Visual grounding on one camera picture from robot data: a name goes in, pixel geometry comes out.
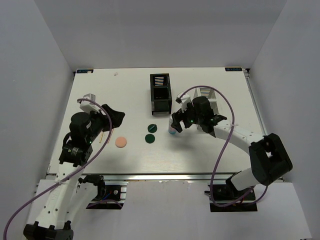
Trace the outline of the left peach makeup sponge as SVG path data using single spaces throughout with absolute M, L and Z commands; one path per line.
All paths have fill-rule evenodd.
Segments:
M 123 136 L 119 136 L 115 139 L 115 146 L 117 148 L 124 148 L 127 145 L 127 139 Z

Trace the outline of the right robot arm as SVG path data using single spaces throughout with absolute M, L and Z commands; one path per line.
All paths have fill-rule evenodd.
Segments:
M 229 198 L 236 200 L 244 190 L 258 184 L 267 187 L 293 169 L 277 134 L 256 134 L 233 124 L 225 116 L 215 114 L 205 96 L 191 99 L 180 94 L 176 102 L 181 104 L 181 108 L 171 115 L 172 129 L 181 133 L 183 129 L 197 125 L 204 133 L 231 143 L 249 155 L 250 167 L 225 181 L 225 192 Z

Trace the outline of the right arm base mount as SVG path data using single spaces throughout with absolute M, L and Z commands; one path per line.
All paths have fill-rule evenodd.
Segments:
M 235 201 L 249 190 L 249 188 L 246 188 L 245 190 L 234 193 L 227 187 L 226 184 L 214 184 L 212 189 L 213 198 L 219 205 L 228 204 L 229 202 Z M 237 203 L 226 207 L 219 207 L 213 204 L 210 190 L 205 190 L 204 194 L 209 198 L 209 206 L 212 213 L 240 213 L 258 211 L 257 204 L 253 203 L 256 200 L 256 195 L 253 189 L 248 195 L 242 197 Z

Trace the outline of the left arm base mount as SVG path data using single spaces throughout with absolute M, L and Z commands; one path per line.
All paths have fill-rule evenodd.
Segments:
M 84 177 L 82 183 L 92 184 L 96 193 L 87 209 L 120 210 L 123 207 L 128 182 L 107 179 L 103 175 L 90 174 Z

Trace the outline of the lower green round compact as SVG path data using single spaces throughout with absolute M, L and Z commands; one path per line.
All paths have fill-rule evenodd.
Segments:
M 148 144 L 152 144 L 152 143 L 154 143 L 155 142 L 155 136 L 153 135 L 153 134 L 151 134 L 151 133 L 149 133 L 149 134 L 146 134 L 145 135 L 145 142 L 146 143 L 148 143 Z

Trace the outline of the white slotted organizer box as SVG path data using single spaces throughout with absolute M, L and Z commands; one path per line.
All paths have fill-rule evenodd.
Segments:
M 219 114 L 216 92 L 214 90 L 207 87 L 198 87 L 195 89 L 193 97 L 206 97 L 214 114 Z

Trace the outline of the white lotion bottle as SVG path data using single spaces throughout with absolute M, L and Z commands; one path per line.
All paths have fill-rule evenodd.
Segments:
M 177 131 L 172 127 L 173 120 L 170 118 L 168 122 L 168 132 L 174 135 Z

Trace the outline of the right blue table sticker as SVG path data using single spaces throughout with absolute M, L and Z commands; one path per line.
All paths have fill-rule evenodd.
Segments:
M 241 67 L 225 67 L 226 72 L 242 72 L 243 69 Z

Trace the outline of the blue table sticker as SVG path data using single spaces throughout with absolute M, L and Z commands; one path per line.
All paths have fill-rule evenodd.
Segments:
M 225 67 L 226 72 L 242 72 L 243 69 L 241 67 Z
M 77 69 L 76 74 L 92 74 L 94 72 L 93 69 Z

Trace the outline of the green round compact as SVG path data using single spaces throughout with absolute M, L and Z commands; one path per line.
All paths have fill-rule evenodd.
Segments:
M 158 130 L 158 127 L 156 124 L 152 123 L 150 125 L 147 126 L 147 130 L 149 133 L 153 134 Z
M 152 143 L 154 143 L 155 142 L 155 136 L 153 135 L 153 134 L 151 134 L 151 133 L 149 133 L 149 134 L 146 134 L 145 135 L 145 142 L 146 143 L 148 143 L 148 144 L 152 144 Z

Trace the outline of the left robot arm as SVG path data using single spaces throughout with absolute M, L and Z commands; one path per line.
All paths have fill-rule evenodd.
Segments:
M 125 113 L 98 106 L 93 101 L 80 102 L 81 112 L 72 115 L 65 135 L 53 189 L 33 224 L 26 224 L 23 235 L 28 240 L 71 240 L 73 227 L 93 200 L 105 196 L 101 175 L 81 175 L 93 152 L 92 143 L 102 132 L 120 127 Z

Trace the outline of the upper green round compact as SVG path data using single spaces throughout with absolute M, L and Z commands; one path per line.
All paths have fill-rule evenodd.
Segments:
M 153 134 L 158 130 L 158 127 L 156 124 L 152 123 L 150 125 L 147 126 L 147 130 L 149 133 Z

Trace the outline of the left blue table sticker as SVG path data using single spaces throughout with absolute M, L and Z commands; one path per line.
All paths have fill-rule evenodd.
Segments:
M 94 72 L 93 69 L 77 69 L 76 74 L 92 74 Z

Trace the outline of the black slotted organizer box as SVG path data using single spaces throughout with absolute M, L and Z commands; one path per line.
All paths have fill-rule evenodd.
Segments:
M 151 114 L 171 114 L 172 91 L 168 73 L 150 74 Z

